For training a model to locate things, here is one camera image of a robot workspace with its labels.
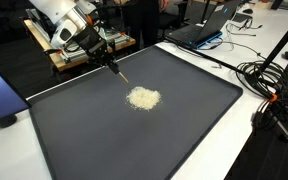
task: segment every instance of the black mat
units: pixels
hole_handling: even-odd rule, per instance
[[[54,179],[170,178],[242,94],[158,47],[119,64],[129,84],[104,68],[30,100]],[[158,90],[162,102],[132,109],[135,86]]]

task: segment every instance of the laptop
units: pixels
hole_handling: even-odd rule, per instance
[[[194,0],[189,2],[187,5],[187,10],[196,7],[197,3],[199,2]],[[166,39],[174,42],[175,44],[186,45],[197,49],[203,46],[206,42],[222,35],[222,27],[227,20],[233,17],[239,3],[240,0],[230,0],[223,3],[218,3],[214,7],[211,15],[203,27],[189,23],[189,25],[167,34]]]

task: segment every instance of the pile of rice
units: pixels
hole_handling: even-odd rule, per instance
[[[151,110],[161,100],[161,94],[138,86],[132,89],[126,99],[135,109]]]

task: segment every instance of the laptop keyboard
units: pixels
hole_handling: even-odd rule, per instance
[[[202,27],[199,26],[186,26],[178,31],[172,32],[172,37],[180,39],[183,42],[191,42],[197,39]]]

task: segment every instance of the white desk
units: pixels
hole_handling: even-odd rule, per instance
[[[233,41],[250,46],[267,56],[288,30],[288,11],[254,9],[254,26],[259,30],[248,30],[256,37],[233,36]],[[234,72],[223,67],[212,68],[213,62],[187,54],[170,43],[159,47],[227,81],[241,86]],[[238,65],[257,60],[256,54],[248,49],[223,44],[212,51],[204,51],[229,64]],[[288,51],[288,44],[282,52]],[[274,62],[283,67],[287,61],[279,55]],[[244,88],[243,96],[214,126],[196,148],[193,154],[176,173],[173,179],[223,179],[240,150],[252,132],[251,117],[263,100]],[[6,129],[0,129],[0,180],[44,180],[51,179],[41,148],[39,146],[28,111],[19,113],[18,122]]]

